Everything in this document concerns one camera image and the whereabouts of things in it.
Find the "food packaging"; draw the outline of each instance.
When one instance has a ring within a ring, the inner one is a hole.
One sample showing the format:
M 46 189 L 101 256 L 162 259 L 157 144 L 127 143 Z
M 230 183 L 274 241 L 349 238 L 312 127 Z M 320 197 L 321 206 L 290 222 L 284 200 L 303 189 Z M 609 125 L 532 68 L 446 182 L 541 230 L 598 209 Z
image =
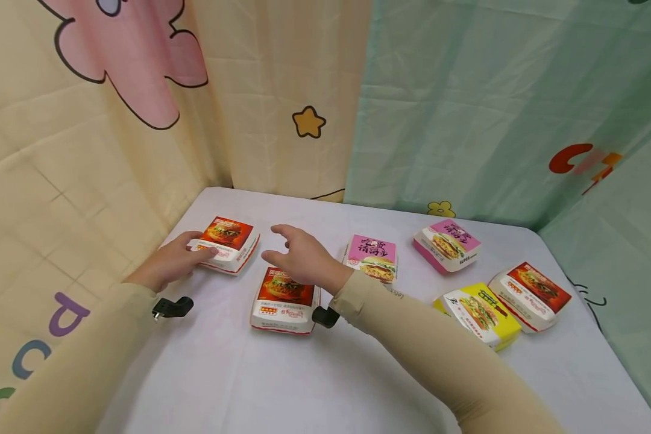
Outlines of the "food packaging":
M 433 305 L 494 351 L 508 347 L 521 334 L 521 325 L 484 283 L 449 292 Z
M 477 260 L 480 253 L 480 241 L 452 219 L 420 230 L 412 243 L 441 274 L 466 268 Z
M 253 301 L 251 326 L 271 332 L 310 335 L 311 315 L 320 304 L 320 289 L 294 282 L 289 274 L 270 266 Z
M 353 236 L 345 248 L 342 263 L 391 287 L 398 276 L 398 253 L 392 242 Z
M 489 288 L 516 316 L 526 333 L 549 329 L 571 300 L 571 295 L 528 262 L 495 275 Z
M 252 225 L 216 216 L 203 235 L 189 242 L 188 247 L 191 251 L 216 247 L 219 250 L 217 255 L 200 265 L 238 275 L 253 255 L 259 240 L 260 233 Z

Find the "yellow star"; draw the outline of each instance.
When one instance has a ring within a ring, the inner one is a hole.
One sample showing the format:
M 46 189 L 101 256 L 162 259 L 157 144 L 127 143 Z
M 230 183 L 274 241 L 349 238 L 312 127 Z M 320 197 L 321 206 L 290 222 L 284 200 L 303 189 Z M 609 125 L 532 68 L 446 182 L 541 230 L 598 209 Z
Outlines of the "yellow star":
M 292 115 L 294 125 L 297 125 L 297 136 L 311 136 L 315 139 L 321 137 L 321 127 L 326 124 L 325 118 L 316 113 L 311 105 L 304 107 L 304 110 Z

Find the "black wrist mount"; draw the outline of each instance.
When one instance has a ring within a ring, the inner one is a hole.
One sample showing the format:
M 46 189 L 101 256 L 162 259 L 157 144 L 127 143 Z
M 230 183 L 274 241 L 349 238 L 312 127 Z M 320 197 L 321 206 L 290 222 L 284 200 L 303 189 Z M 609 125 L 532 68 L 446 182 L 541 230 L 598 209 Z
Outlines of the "black wrist mount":
M 164 316 L 165 318 L 178 318 L 186 316 L 193 308 L 193 300 L 190 297 L 181 297 L 178 301 L 173 302 L 166 298 L 160 298 L 155 307 L 152 309 L 154 319 Z
M 321 306 L 316 307 L 313 310 L 313 314 L 311 314 L 313 322 L 321 324 L 327 329 L 332 329 L 335 323 L 338 322 L 339 317 L 340 314 L 335 312 L 332 308 L 329 307 L 325 310 Z

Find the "pink flower drawing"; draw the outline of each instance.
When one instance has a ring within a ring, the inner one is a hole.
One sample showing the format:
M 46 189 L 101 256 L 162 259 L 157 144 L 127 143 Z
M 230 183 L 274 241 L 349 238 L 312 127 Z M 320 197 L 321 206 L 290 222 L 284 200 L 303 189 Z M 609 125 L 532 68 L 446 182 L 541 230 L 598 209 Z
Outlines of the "pink flower drawing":
M 62 20 L 55 49 L 75 75 L 111 81 L 142 122 L 165 130 L 179 119 L 166 78 L 183 87 L 207 84 L 198 40 L 174 22 L 184 0 L 39 0 Z

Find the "yellow curtain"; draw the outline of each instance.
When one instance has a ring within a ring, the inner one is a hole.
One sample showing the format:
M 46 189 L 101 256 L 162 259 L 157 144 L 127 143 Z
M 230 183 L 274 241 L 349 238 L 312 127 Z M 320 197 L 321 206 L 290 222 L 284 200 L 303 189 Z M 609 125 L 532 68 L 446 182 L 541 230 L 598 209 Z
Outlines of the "yellow curtain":
M 370 7 L 0 1 L 0 405 L 202 188 L 341 198 Z

